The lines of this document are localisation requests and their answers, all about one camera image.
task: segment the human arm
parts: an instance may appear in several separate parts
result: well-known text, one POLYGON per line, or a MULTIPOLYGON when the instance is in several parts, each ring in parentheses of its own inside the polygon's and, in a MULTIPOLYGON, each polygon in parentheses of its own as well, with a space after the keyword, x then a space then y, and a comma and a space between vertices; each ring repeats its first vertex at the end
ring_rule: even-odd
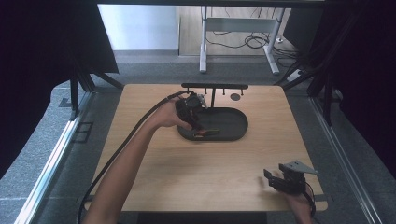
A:
MULTIPOLYGON (((312 224, 311 205, 303 194, 290 195, 285 192, 280 193, 288 203, 297 224, 312 224)), ((306 193, 312 198, 312 192, 306 188, 306 193)))
POLYGON ((191 129, 180 120, 175 101, 160 106, 128 142, 103 177, 83 223, 117 223, 121 208, 134 184, 138 169, 155 132, 161 127, 179 125, 191 129))

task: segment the cable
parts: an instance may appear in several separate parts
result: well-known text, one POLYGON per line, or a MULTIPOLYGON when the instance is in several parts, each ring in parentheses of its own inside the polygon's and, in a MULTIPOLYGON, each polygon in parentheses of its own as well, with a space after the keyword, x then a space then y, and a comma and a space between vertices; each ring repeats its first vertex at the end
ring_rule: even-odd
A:
MULTIPOLYGON (((269 43, 270 42, 270 36, 266 33, 261 33, 263 36, 265 36, 265 42, 269 43)), ((273 46, 273 50, 276 52, 278 55, 286 56, 292 59, 297 59, 299 57, 299 51, 298 50, 289 50, 289 49, 278 49, 275 46, 273 46)))
POLYGON ((311 185, 309 185, 307 182, 305 182, 305 184, 309 187, 309 190, 311 191, 311 193, 312 193, 312 198, 310 199, 310 200, 308 200, 309 202, 311 202, 311 203, 313 203, 313 205, 314 205, 314 207, 312 208, 312 218, 318 223, 318 224, 320 224, 320 222, 319 222, 319 220, 315 217, 315 212, 316 212, 316 207, 315 207, 315 202, 317 201, 316 199, 315 199, 315 193, 314 193, 314 190, 312 189, 312 187, 311 187, 311 185))
POLYGON ((317 207, 315 206, 315 194, 314 191, 312 190, 311 185, 309 185, 307 182, 305 182, 305 184, 309 187, 309 189, 311 190, 312 193, 312 197, 308 195, 308 193, 306 193, 306 191, 303 192, 303 195, 305 196, 305 198, 308 200, 309 204, 311 205, 311 217, 313 217, 315 215, 315 212, 317 211, 317 207))
POLYGON ((259 18, 261 15, 262 15, 262 7, 260 8, 259 16, 257 18, 259 18))
POLYGON ((111 163, 113 163, 113 161, 117 158, 117 156, 122 152, 122 150, 124 149, 124 147, 128 144, 128 142, 131 140, 131 138, 134 136, 134 134, 136 133, 136 131, 140 128, 140 126, 143 124, 143 122, 155 111, 157 110, 161 105, 165 104, 166 102, 168 102, 169 100, 171 100, 172 98, 175 98, 181 94, 184 93, 193 93, 193 91, 178 91, 174 94, 171 94, 167 97, 165 97, 164 99, 162 99, 159 103, 157 103, 154 107, 152 107, 134 126, 134 128, 131 130, 131 132, 129 133, 129 135, 126 137, 126 139, 122 142, 122 144, 120 145, 120 147, 116 150, 116 152, 114 152, 114 154, 111 156, 111 158, 107 161, 107 163, 105 164, 105 166, 102 168, 101 172, 99 173, 99 175, 93 180, 93 182, 91 183, 90 187, 87 189, 84 197, 82 198, 81 204, 79 205, 78 208, 78 215, 77 215, 77 224, 81 223, 81 215, 82 215, 82 210, 84 208, 84 204, 87 201, 88 197, 91 194, 91 191, 93 190, 93 188, 96 186, 96 184, 99 182, 99 180, 102 178, 102 176, 105 174, 105 172, 107 171, 108 167, 110 167, 111 163))
POLYGON ((220 45, 220 46, 223 46, 223 47, 226 47, 226 48, 230 48, 230 49, 239 49, 239 48, 242 48, 242 47, 244 47, 244 46, 248 46, 248 47, 250 47, 251 49, 261 49, 266 43, 268 43, 264 38, 262 38, 261 36, 258 36, 258 35, 253 35, 254 33, 251 33, 250 35, 248 35, 247 37, 245 37, 245 43, 244 44, 242 44, 242 45, 240 45, 240 46, 229 46, 229 45, 225 45, 225 44, 221 44, 221 43, 217 43, 217 42, 212 42, 212 41, 210 41, 210 40, 208 40, 208 39, 206 39, 206 41, 209 43, 209 44, 213 44, 213 45, 220 45), (250 44, 250 41, 256 41, 258 44, 259 44, 259 46, 252 46, 251 44, 250 44))
POLYGON ((281 67, 290 67, 289 65, 285 65, 285 64, 283 64, 283 63, 281 62, 281 60, 290 60, 290 59, 293 59, 293 58, 290 58, 290 57, 286 57, 286 58, 277 58, 277 59, 276 59, 276 63, 279 64, 281 67))
POLYGON ((228 31, 228 32, 224 32, 224 33, 216 33, 216 32, 213 31, 214 35, 227 35, 227 34, 230 34, 230 33, 232 33, 232 32, 228 31))
POLYGON ((227 7, 224 7, 224 10, 225 10, 225 13, 227 13, 227 16, 231 17, 230 14, 228 14, 227 7))
MULTIPOLYGON (((324 40, 312 51, 298 56, 296 58, 296 62, 300 65, 302 64, 311 64, 312 61, 314 59, 316 59, 321 53, 323 53, 323 50, 325 50, 325 48, 327 47, 327 44, 329 43, 329 41, 337 34, 337 31, 341 28, 341 26, 344 24, 344 20, 340 20, 332 29, 332 31, 326 36, 326 38, 324 38, 324 40)), ((294 79, 292 82, 287 83, 283 86, 281 86, 283 88, 283 90, 288 90, 289 88, 296 86, 297 84, 313 77, 315 75, 315 73, 317 73, 318 71, 320 71, 324 66, 324 63, 320 63, 319 65, 317 65, 316 67, 314 67, 312 69, 312 71, 308 72, 307 74, 304 74, 303 76, 299 76, 296 79, 294 79)), ((285 75, 276 83, 274 83, 274 85, 280 85, 281 82, 285 81, 287 79, 287 77, 289 77, 298 67, 295 66, 295 63, 292 64, 290 66, 290 68, 288 69, 288 71, 285 73, 285 75)))
POLYGON ((273 15, 272 15, 271 19, 274 18, 275 10, 276 10, 276 7, 274 7, 274 11, 273 11, 273 15))

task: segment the white wall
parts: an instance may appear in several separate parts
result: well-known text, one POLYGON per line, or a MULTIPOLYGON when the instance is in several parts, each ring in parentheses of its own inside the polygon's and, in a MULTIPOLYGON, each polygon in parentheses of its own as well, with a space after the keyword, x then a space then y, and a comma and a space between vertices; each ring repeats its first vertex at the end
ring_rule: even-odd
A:
POLYGON ((98 6, 113 50, 178 49, 176 6, 98 6))

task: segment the metal frame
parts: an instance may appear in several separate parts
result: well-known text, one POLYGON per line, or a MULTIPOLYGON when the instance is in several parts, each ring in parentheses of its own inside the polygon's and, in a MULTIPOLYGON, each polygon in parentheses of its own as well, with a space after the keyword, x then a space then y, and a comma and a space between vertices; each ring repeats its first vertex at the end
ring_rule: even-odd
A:
POLYGON ((40 176, 35 182, 35 186, 29 194, 25 204, 23 205, 22 210, 18 214, 15 223, 30 223, 35 215, 35 212, 40 205, 42 199, 44 198, 45 192, 50 185, 51 179, 54 177, 55 172, 58 168, 58 165, 63 157, 64 152, 66 151, 72 135, 77 128, 84 112, 84 108, 86 108, 89 99, 91 98, 91 93, 87 92, 81 99, 80 103, 80 111, 82 113, 78 113, 75 119, 70 119, 66 126, 64 127, 64 131, 61 134, 55 148, 52 150, 52 153, 47 160, 44 169, 42 170, 40 176))
POLYGON ((317 98, 310 97, 310 103, 314 107, 315 114, 320 122, 320 125, 323 128, 323 131, 326 133, 326 136, 332 146, 332 150, 340 163, 341 168, 346 175, 346 179, 349 182, 349 186, 352 188, 353 193, 355 194, 359 204, 361 205, 361 210, 370 224, 379 224, 382 223, 379 214, 376 211, 375 205, 371 200, 369 194, 367 193, 366 188, 363 186, 361 181, 359 180, 358 175, 356 174, 355 169, 347 157, 347 154, 344 151, 343 146, 341 145, 338 137, 332 128, 327 122, 325 118, 322 116, 322 109, 320 103, 317 98))
POLYGON ((206 32, 254 32, 254 33, 271 33, 268 46, 264 46, 265 56, 271 66, 272 73, 279 75, 276 61, 272 55, 277 33, 282 23, 285 8, 281 8, 277 14, 276 20, 272 19, 236 19, 236 18, 208 18, 207 6, 203 7, 202 17, 202 39, 199 60, 199 71, 206 72, 206 32))

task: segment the wooden tabletop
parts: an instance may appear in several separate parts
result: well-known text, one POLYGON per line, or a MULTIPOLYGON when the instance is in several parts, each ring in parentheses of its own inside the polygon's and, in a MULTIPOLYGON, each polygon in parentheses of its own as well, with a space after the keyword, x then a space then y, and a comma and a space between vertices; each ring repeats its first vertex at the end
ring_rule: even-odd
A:
MULTIPOLYGON (((98 174, 136 123, 180 85, 126 85, 99 160, 98 174)), ((204 93, 203 89, 192 89, 204 93)), ((217 90, 215 106, 237 108, 247 116, 244 137, 230 142, 192 142, 177 127, 155 133, 124 211, 282 211, 283 197, 268 186, 263 169, 279 171, 280 163, 301 161, 312 166, 285 93, 276 86, 217 90)), ((206 102, 211 103, 211 90, 206 102)), ((323 191, 316 175, 305 175, 315 194, 323 191)), ((317 202, 325 210, 327 203, 317 202)))

